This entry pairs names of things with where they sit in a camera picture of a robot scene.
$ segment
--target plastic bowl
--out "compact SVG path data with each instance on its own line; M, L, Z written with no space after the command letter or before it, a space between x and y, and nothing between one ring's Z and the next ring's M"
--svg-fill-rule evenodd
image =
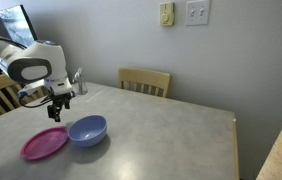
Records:
M71 141L81 147L90 147L99 143L107 133L107 121L104 117L93 115L76 121L68 132Z

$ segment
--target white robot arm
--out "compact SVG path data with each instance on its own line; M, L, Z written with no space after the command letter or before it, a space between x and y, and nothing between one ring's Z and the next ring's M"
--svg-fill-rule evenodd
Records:
M52 41L36 41L23 49L15 43L0 38L0 69L11 79L19 83L30 83L19 91L20 98L31 95L44 86L49 91L45 102L49 118L60 122L60 111L74 97L69 82L62 47Z

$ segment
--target white wall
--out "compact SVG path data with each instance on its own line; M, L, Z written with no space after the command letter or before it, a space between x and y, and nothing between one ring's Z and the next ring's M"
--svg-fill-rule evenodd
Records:
M37 35L60 43L71 75L116 86L119 67L173 75L172 98L231 110L238 119L241 177L254 179L282 127L282 0L212 0L207 26L159 26L162 0L10 0Z

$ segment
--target wooden chair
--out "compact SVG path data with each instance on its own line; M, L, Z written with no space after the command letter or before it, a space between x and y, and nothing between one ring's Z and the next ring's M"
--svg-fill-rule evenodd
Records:
M0 75L0 115L21 106L17 95L17 92L21 89L21 86L17 82L5 74ZM25 97L23 100L29 103L43 96L44 92L41 88L32 96Z
M121 89L167 97L171 75L145 69L120 68L118 79Z

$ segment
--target light switch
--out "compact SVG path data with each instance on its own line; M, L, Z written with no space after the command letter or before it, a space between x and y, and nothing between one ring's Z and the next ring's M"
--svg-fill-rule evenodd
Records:
M196 0L187 2L186 25L208 24L210 0Z
M173 23L174 23L173 3L160 4L160 25L173 26Z

